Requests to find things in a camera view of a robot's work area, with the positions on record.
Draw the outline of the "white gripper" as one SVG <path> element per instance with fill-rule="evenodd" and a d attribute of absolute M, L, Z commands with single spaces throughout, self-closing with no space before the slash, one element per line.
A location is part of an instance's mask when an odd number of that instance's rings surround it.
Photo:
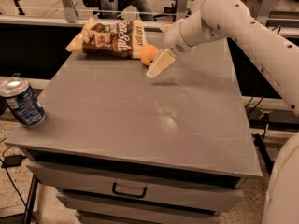
<path fill-rule="evenodd" d="M 164 33 L 164 44 L 167 49 L 159 50 L 146 73 L 148 78 L 155 78 L 175 60 L 176 55 L 182 55 L 192 50 L 180 31 L 182 20 L 172 24 L 164 24 L 160 30 Z"/>

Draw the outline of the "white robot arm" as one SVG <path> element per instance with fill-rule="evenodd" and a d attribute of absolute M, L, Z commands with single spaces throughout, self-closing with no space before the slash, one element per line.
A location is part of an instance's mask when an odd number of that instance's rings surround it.
<path fill-rule="evenodd" d="M 155 56 L 148 77 L 157 77 L 177 55 L 229 37 L 299 116 L 299 47 L 253 19 L 241 0 L 203 0 L 199 10 L 162 31 L 166 49 Z M 299 133 L 283 145 L 274 162 L 263 224 L 299 224 Z"/>

